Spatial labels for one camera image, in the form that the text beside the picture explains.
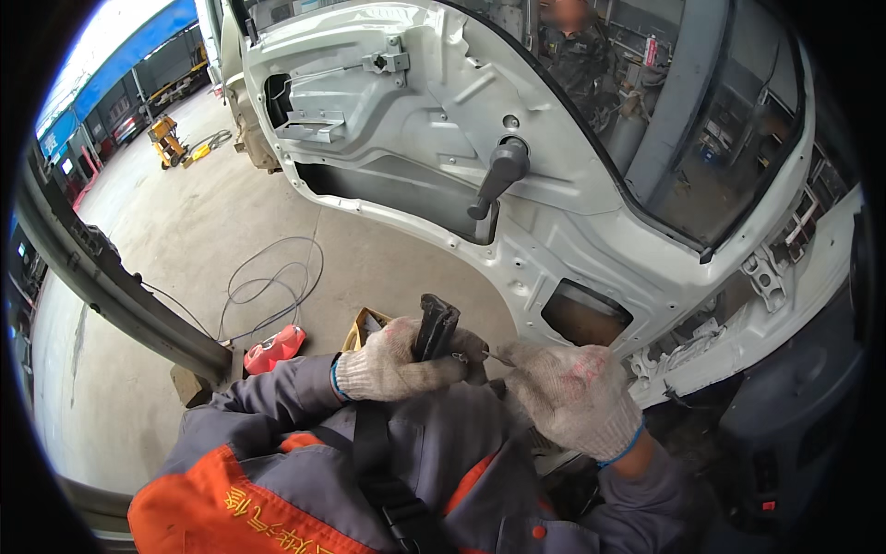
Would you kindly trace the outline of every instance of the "strap buckle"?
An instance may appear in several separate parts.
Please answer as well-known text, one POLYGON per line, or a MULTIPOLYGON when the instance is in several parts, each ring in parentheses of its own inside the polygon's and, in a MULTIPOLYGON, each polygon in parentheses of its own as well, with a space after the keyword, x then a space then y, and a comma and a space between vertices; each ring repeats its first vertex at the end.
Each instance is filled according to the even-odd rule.
POLYGON ((391 534, 408 554, 451 552, 442 536, 439 522, 420 499, 415 498, 401 506, 383 506, 382 515, 391 528, 391 534))

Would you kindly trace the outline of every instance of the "metal rail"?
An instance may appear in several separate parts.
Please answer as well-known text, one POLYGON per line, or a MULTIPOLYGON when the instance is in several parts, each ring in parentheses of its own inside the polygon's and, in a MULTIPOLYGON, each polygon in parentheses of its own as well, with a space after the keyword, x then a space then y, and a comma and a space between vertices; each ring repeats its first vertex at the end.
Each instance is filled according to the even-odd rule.
POLYGON ((16 213, 28 239, 53 272, 112 325, 213 384, 231 373, 231 352, 154 298, 120 264, 120 255, 73 211, 47 177, 36 143, 24 152, 16 213))

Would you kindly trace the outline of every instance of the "hand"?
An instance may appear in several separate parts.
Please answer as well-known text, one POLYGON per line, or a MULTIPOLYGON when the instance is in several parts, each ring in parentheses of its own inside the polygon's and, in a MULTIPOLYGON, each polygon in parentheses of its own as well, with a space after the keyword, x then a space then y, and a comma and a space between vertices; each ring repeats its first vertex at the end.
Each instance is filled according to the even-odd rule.
POLYGON ((477 335, 456 329, 449 344, 452 352, 464 353, 467 363, 444 356, 415 362, 412 347, 421 321, 398 317, 381 331, 369 335, 356 352, 343 352, 332 370, 332 385, 349 400, 393 402, 457 383, 471 374, 483 373, 484 350, 489 347, 477 335))
POLYGON ((515 369, 504 378, 541 434, 601 464, 618 459, 642 430, 642 413, 627 392, 627 375, 607 347, 499 349, 515 369))

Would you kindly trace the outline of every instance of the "car door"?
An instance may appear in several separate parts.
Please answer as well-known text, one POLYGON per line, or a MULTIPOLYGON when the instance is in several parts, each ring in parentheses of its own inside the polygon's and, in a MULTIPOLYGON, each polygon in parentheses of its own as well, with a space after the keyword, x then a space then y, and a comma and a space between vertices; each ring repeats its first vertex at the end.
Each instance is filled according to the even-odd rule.
POLYGON ((291 186, 465 260, 521 338, 610 345, 645 407, 814 316, 848 273, 860 204, 844 187, 827 210, 815 197, 814 232, 802 220, 823 159, 802 45, 752 2, 676 4, 667 43, 665 23, 631 43, 605 10, 558 34, 562 13, 517 0, 231 8, 291 186), (472 216, 484 181, 504 189, 472 216))

